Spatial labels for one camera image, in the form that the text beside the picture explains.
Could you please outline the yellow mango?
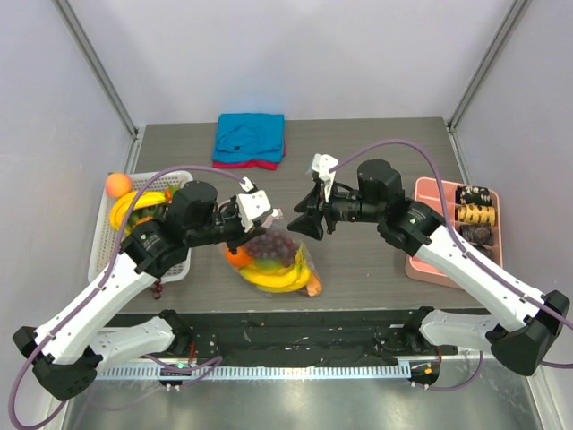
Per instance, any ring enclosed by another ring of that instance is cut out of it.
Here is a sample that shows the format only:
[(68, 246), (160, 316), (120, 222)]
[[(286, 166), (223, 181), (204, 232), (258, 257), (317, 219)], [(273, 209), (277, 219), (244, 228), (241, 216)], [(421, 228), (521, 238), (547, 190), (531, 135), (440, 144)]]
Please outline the yellow mango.
[(287, 270), (287, 267), (282, 262), (270, 258), (255, 259), (253, 262), (254, 268), (266, 275), (279, 275)]

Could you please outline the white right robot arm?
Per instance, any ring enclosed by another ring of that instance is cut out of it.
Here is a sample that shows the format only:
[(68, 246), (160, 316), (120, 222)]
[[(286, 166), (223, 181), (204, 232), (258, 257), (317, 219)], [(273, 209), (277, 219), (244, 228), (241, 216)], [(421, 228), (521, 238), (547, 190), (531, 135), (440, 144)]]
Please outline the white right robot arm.
[(456, 346), (493, 356), (510, 371), (532, 375), (564, 325), (569, 299), (543, 293), (504, 271), (472, 247), (442, 214), (406, 197), (400, 174), (383, 159), (357, 169), (358, 186), (335, 181), (337, 160), (313, 157), (314, 188), (295, 206), (288, 230), (321, 240), (339, 222), (372, 223), (385, 242), (430, 264), (476, 299), (486, 315), (456, 314), (422, 307), (404, 325), (409, 350)]

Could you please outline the orange carrot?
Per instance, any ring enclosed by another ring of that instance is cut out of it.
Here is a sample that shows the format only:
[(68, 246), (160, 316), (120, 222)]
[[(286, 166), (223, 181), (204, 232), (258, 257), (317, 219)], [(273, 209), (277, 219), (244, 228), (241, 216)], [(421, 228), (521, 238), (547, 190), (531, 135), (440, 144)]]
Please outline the orange carrot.
[(306, 283), (304, 289), (308, 297), (316, 297), (321, 293), (322, 291), (321, 281), (314, 272), (311, 273), (311, 277), (309, 278), (309, 281)]

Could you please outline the dark red grape bunch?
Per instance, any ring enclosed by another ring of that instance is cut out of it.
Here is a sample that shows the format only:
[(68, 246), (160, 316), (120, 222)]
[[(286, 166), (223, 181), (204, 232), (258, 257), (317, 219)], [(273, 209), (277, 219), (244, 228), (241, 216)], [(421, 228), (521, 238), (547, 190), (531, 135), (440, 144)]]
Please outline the dark red grape bunch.
[(245, 251), (254, 259), (270, 258), (290, 266), (295, 262), (297, 245), (295, 240), (279, 230), (268, 230), (244, 245)]

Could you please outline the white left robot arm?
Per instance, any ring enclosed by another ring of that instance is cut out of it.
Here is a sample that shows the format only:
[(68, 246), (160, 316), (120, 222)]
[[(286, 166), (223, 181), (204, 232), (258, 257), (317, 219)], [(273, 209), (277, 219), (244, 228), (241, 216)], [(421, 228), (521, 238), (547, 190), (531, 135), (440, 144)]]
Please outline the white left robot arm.
[(173, 310), (108, 334), (101, 329), (135, 296), (149, 288), (190, 249), (224, 243), (235, 250), (264, 233), (273, 212), (268, 196), (253, 188), (217, 202), (213, 185), (186, 183), (157, 219), (141, 223), (120, 245), (118, 256), (60, 314), (38, 328), (13, 335), (32, 363), (39, 384), (60, 401), (85, 391), (108, 368), (151, 353), (181, 357), (192, 329)]

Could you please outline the clear pink-dotted zip bag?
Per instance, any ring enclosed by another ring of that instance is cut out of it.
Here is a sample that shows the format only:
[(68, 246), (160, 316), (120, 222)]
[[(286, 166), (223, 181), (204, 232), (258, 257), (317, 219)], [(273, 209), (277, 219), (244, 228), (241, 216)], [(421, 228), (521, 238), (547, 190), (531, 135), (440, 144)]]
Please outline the clear pink-dotted zip bag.
[(219, 253), (244, 282), (263, 293), (318, 296), (322, 284), (310, 252), (287, 230), (282, 211), (269, 216), (262, 226), (265, 233), (240, 245), (235, 253), (224, 243), (218, 245)]

